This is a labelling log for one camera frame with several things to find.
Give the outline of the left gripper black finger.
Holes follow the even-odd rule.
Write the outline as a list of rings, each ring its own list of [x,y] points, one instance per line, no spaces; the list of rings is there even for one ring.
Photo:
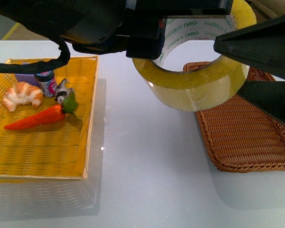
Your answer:
[[[237,94],[285,126],[285,81],[246,81]]]
[[[214,51],[285,79],[285,14],[216,37]]]

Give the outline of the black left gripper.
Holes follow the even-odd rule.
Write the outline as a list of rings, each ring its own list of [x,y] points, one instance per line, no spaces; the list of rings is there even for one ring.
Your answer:
[[[126,51],[127,57],[157,59],[168,19],[223,18],[231,0],[65,0],[74,25],[62,33],[78,52],[97,55]]]

